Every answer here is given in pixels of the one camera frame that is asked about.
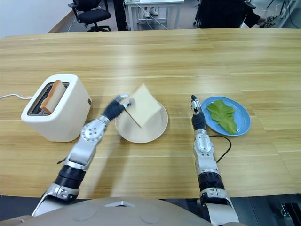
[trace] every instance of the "white toaster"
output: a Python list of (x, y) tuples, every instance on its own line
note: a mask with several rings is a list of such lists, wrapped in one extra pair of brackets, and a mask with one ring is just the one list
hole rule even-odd
[[(51, 114), (40, 109), (53, 83), (61, 80), (66, 87)], [(49, 141), (68, 142), (76, 139), (86, 121), (92, 99), (74, 74), (55, 74), (47, 78), (22, 112), (21, 119)]]

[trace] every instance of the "beige plate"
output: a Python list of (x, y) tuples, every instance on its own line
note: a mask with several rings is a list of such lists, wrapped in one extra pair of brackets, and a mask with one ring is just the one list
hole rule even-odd
[(165, 107), (152, 116), (143, 127), (137, 123), (124, 111), (115, 120), (118, 133), (125, 139), (133, 143), (148, 143), (161, 136), (168, 125), (168, 114)]

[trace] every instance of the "wall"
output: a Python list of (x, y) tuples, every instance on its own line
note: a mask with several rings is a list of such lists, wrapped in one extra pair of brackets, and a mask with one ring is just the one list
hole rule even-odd
[(0, 0), (0, 37), (49, 32), (70, 11), (72, 0)]

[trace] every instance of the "blue plate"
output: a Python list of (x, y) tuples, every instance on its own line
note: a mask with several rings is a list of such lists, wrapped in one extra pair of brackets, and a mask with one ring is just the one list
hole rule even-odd
[[(222, 100), (225, 105), (233, 107), (235, 109), (234, 113), (234, 122), (237, 124), (237, 133), (231, 135), (223, 127), (217, 124), (217, 121), (213, 120), (210, 116), (210, 112), (207, 108), (215, 100)], [(240, 136), (245, 134), (251, 128), (251, 117), (248, 111), (238, 102), (226, 97), (210, 97), (203, 101), (202, 103), (203, 112), (206, 118), (207, 125), (213, 129), (215, 132), (218, 132), (227, 136)]]

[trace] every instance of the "wooden table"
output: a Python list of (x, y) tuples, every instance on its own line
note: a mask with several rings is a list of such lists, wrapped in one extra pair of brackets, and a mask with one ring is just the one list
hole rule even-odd
[[(81, 185), (81, 198), (199, 196), (190, 95), (226, 96), (252, 117), (218, 163), (231, 196), (301, 191), (301, 31), (191, 29), (56, 33), (1, 40), (0, 95), (31, 96), (50, 75), (73, 73), (93, 99), (88, 119), (144, 82), (167, 109), (165, 133), (132, 144), (107, 130)], [(0, 194), (40, 196), (74, 143), (52, 143), (20, 120), (28, 101), (0, 100)], [(215, 157), (227, 149), (212, 138)]]

